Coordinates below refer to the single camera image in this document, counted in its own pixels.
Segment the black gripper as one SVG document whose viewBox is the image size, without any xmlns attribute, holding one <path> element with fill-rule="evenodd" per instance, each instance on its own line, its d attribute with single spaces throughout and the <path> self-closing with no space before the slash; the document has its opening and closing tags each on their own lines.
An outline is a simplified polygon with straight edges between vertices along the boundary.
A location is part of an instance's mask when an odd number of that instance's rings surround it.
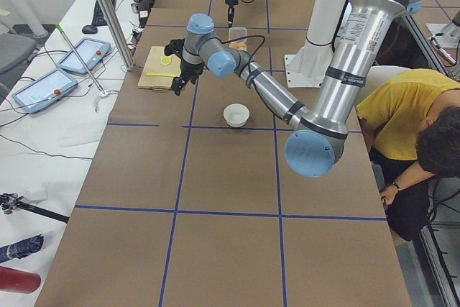
<svg viewBox="0 0 460 307">
<path fill-rule="evenodd" d="M 227 6 L 236 6 L 238 4 L 238 0 L 225 0 L 225 4 Z M 234 7 L 229 7 L 227 10 L 228 27 L 233 27 L 234 25 L 234 10 Z"/>
<path fill-rule="evenodd" d="M 203 62 L 194 64 L 186 60 L 180 62 L 180 77 L 172 79 L 171 90 L 176 96 L 181 94 L 181 90 L 185 88 L 188 82 L 195 83 L 199 76 L 203 73 Z"/>
</svg>

